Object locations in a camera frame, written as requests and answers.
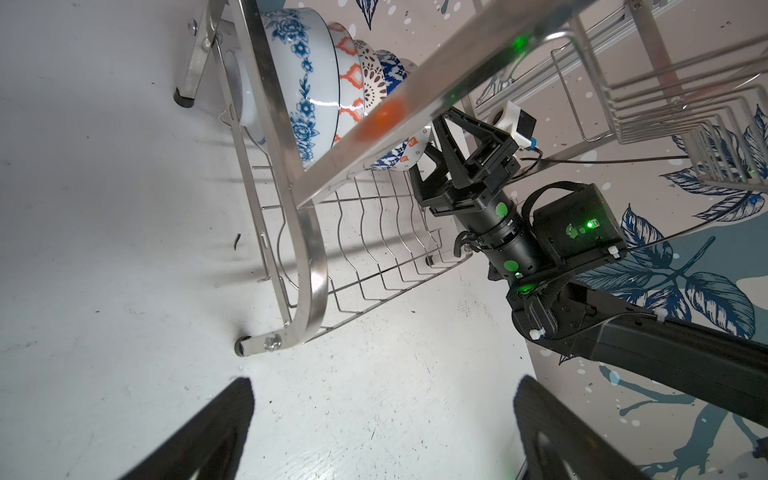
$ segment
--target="white floor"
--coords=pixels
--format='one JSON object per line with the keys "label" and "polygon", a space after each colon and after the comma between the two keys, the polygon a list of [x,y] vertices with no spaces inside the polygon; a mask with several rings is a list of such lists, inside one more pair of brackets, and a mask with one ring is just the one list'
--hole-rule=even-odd
{"label": "white floor", "polygon": [[0,478],[117,478],[240,375],[239,478],[510,478],[532,367],[480,257],[314,343],[233,354],[269,300],[212,71],[195,108],[171,99],[195,14],[0,5]]}

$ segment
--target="bolt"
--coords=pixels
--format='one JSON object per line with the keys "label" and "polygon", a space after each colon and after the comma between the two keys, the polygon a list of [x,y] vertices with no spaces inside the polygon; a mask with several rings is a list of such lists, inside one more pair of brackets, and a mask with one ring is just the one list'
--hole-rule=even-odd
{"label": "bolt", "polygon": [[274,352],[275,350],[279,349],[282,344],[283,339],[280,338],[280,335],[275,335],[272,338],[267,337],[267,339],[264,340],[264,348],[270,352]]}

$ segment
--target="rack leg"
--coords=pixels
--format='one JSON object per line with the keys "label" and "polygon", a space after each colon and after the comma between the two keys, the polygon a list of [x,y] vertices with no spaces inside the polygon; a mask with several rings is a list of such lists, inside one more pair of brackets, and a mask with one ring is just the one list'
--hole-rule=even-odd
{"label": "rack leg", "polygon": [[181,107],[191,108],[194,105],[197,87],[200,86],[200,78],[203,76],[210,47],[216,38],[216,28],[221,20],[225,1],[203,0],[203,11],[200,17],[190,23],[190,31],[194,35],[194,46],[187,68],[174,92],[174,100]]}

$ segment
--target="bowl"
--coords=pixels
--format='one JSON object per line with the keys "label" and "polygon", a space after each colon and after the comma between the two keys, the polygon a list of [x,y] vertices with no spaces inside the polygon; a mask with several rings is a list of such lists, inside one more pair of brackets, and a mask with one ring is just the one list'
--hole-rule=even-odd
{"label": "bowl", "polygon": [[[376,57],[379,59],[379,63],[382,65],[384,71],[384,84],[386,86],[387,95],[391,94],[401,83],[406,79],[406,70],[402,66],[399,58],[390,51],[378,50]],[[389,170],[394,167],[408,146],[408,140],[403,141],[402,144],[393,148],[388,154],[384,155],[377,161],[373,162],[371,168],[373,170]]]}
{"label": "bowl", "polygon": [[[414,62],[401,58],[400,63],[406,71],[406,77],[416,71],[419,66]],[[406,148],[403,150],[400,158],[396,164],[393,164],[389,169],[391,171],[402,172],[410,169],[416,162],[418,162],[424,154],[424,149],[429,142],[429,137],[432,134],[432,124],[426,125],[422,130],[417,131],[406,141]]]}
{"label": "bowl", "polygon": [[382,64],[370,45],[362,40],[355,40],[355,47],[357,47],[357,55],[362,65],[362,84],[366,100],[365,114],[367,115],[386,97],[384,70],[382,70]]}
{"label": "bowl", "polygon": [[[262,21],[301,161],[304,167],[309,167],[330,150],[336,136],[339,120],[336,49],[323,18],[311,8],[267,12],[262,15]],[[240,79],[240,123],[248,127],[257,143],[265,144],[258,115],[252,118],[244,115],[251,105],[256,112],[256,102],[250,83],[246,82],[242,54],[234,51],[227,57],[230,65],[227,77],[237,71]]]}
{"label": "bowl", "polygon": [[339,123],[333,143],[357,125],[365,114],[365,93],[362,81],[362,65],[357,47],[344,25],[328,24],[328,31],[336,50],[336,66],[339,70]]}

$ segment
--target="green led light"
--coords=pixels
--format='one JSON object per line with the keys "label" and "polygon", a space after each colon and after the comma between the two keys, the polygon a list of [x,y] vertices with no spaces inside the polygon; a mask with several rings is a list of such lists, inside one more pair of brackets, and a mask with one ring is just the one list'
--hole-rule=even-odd
{"label": "green led light", "polygon": [[512,43],[512,49],[517,52],[522,52],[525,50],[525,46],[527,44],[528,44],[527,37],[517,37],[515,41]]}

